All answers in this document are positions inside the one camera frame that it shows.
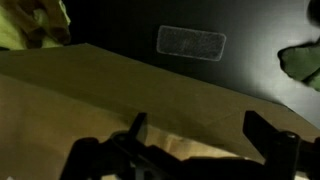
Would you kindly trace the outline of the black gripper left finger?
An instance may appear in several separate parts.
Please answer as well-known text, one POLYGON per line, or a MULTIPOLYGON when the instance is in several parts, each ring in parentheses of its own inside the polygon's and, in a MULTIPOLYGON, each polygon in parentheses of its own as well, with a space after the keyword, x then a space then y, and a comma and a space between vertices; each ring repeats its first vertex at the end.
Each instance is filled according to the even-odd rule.
POLYGON ((137 139, 140 142, 144 142, 147 138, 147 133, 147 114, 145 112, 138 113, 128 134, 130 137, 137 139))

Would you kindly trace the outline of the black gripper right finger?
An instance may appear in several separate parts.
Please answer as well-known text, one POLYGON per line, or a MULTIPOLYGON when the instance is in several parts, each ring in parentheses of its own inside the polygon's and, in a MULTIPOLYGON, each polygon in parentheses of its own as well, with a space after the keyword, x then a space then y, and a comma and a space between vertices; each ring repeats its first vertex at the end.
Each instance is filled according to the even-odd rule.
POLYGON ((279 131, 255 111, 246 111, 242 132, 260 154, 278 150, 279 131))

